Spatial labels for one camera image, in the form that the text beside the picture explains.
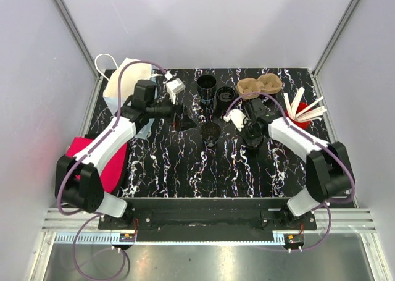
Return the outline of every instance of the black container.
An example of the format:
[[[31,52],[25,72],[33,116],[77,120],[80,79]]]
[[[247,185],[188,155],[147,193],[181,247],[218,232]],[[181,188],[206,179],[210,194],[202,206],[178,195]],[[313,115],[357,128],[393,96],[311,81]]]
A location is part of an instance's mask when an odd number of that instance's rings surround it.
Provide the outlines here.
[[[212,75],[202,75],[197,79],[197,92],[200,95],[202,104],[211,104],[217,89],[217,81]]]
[[[236,91],[229,86],[223,86],[215,94],[217,107],[215,110],[219,113],[226,111],[229,105],[236,99]]]
[[[200,135],[207,147],[213,147],[220,138],[221,127],[215,122],[206,122],[200,128]]]

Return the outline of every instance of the metal bar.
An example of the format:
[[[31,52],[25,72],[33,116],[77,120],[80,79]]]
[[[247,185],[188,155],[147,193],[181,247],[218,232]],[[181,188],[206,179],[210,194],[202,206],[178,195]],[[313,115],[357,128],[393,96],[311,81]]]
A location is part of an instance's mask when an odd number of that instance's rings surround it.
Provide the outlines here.
[[[88,48],[86,47],[85,42],[83,41],[83,38],[78,31],[73,18],[70,15],[69,10],[67,9],[67,6],[65,5],[64,0],[53,0],[55,6],[57,7],[57,10],[59,11],[61,17],[63,18],[64,23],[66,24],[67,28],[70,31],[70,34],[72,35],[74,42],[78,46],[79,50],[81,51],[82,56],[84,57],[88,67],[91,69],[93,75],[95,78],[98,78],[98,71],[96,70],[94,66],[94,60],[89,52]]]
[[[323,93],[322,93],[322,89],[321,89],[320,83],[318,81],[318,78],[317,78],[317,76],[314,76],[310,70],[309,70],[309,73],[310,73],[311,80],[313,82],[315,93],[317,94],[317,97],[319,98],[319,97],[323,96]],[[320,101],[319,105],[328,107],[326,105],[325,97],[322,101]],[[325,122],[326,129],[328,130],[329,140],[332,143],[338,141],[338,136],[335,131],[335,126],[333,125],[332,118],[330,116],[329,111],[326,111],[326,113],[324,113],[322,117],[323,117],[323,121]]]
[[[351,0],[348,4],[346,11],[344,12],[343,16],[340,19],[339,24],[337,25],[335,32],[333,32],[331,39],[329,40],[328,44],[325,47],[321,57],[319,58],[317,65],[313,69],[313,74],[317,75],[320,73],[325,61],[328,59],[328,56],[332,52],[333,47],[335,46],[336,42],[339,40],[340,35],[342,34],[344,28],[350,21],[353,13],[355,12],[359,2],[361,0]]]
[[[322,233],[328,227],[328,213],[326,209],[315,211],[317,230],[305,231],[305,233]],[[368,209],[359,208],[335,208],[331,209],[332,228],[331,233],[375,233],[375,226]],[[88,213],[78,213],[72,216],[63,216],[56,208],[48,210],[44,221],[43,230],[50,232],[76,232],[81,225],[93,215]],[[95,219],[88,224],[85,232],[103,232],[98,230],[99,219]],[[112,232],[126,232],[125,230],[112,230]],[[279,233],[290,233],[290,231],[279,230]]]
[[[54,246],[56,233],[44,232],[42,233],[41,242],[39,244],[39,251],[35,259],[34,265],[31,268],[30,281],[43,281],[45,272],[47,270],[49,257],[51,256],[52,247]]]
[[[91,96],[89,97],[88,107],[86,108],[85,115],[82,121],[82,126],[78,136],[84,136],[89,131],[94,108],[96,107],[96,102],[98,101],[102,81],[103,76],[100,76],[94,82],[93,90]]]
[[[363,234],[361,239],[375,281],[392,280],[377,234]]]

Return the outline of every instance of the red cup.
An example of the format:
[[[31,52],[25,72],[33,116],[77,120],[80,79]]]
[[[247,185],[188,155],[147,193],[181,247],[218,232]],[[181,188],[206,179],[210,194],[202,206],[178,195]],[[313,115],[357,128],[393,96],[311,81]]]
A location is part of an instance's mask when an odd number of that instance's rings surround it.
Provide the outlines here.
[[[296,113],[301,112],[303,109],[305,109],[308,105],[306,103],[299,103],[299,107],[296,109]],[[291,119],[291,121],[296,124],[299,128],[302,128],[303,130],[307,129],[307,127],[310,125],[311,121],[309,122],[296,122],[295,120]]]

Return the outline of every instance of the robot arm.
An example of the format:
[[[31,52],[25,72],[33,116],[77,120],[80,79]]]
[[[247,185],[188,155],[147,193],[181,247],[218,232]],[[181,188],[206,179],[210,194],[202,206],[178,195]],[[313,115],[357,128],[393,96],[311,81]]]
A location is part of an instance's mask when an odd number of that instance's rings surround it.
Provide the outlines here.
[[[283,143],[306,163],[306,187],[287,202],[288,217],[301,217],[325,200],[350,188],[350,181],[341,167],[317,144],[328,148],[351,171],[345,146],[321,140],[303,131],[292,122],[287,124],[279,112],[266,110],[259,98],[245,104],[245,115],[233,109],[225,117],[232,120],[247,145],[257,147],[263,137]]]
[[[175,95],[185,86],[180,80],[167,84],[170,98],[155,100],[155,85],[150,80],[140,80],[133,96],[129,96],[121,109],[121,117],[113,118],[107,128],[85,149],[70,158],[62,156],[56,167],[55,197],[70,169],[82,157],[81,163],[71,173],[62,194],[62,201],[86,212],[99,212],[112,217],[124,216],[127,203],[102,187],[100,175],[112,156],[132,139],[151,118],[165,118],[175,130],[187,130],[196,124],[185,114],[185,107],[178,104]]]

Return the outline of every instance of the metal floor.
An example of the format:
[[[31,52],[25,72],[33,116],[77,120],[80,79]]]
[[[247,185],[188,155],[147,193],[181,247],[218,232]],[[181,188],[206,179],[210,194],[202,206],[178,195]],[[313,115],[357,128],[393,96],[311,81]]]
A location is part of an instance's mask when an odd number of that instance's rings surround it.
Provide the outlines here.
[[[305,246],[319,240],[306,235]],[[78,262],[107,248],[106,245],[78,245]],[[374,280],[358,234],[331,234],[315,250],[303,253],[276,253],[255,246],[134,246],[127,250],[127,267],[115,280]],[[121,255],[105,251],[82,269],[91,277],[114,275],[122,264]],[[55,244],[45,280],[86,280],[74,269],[72,246]]]

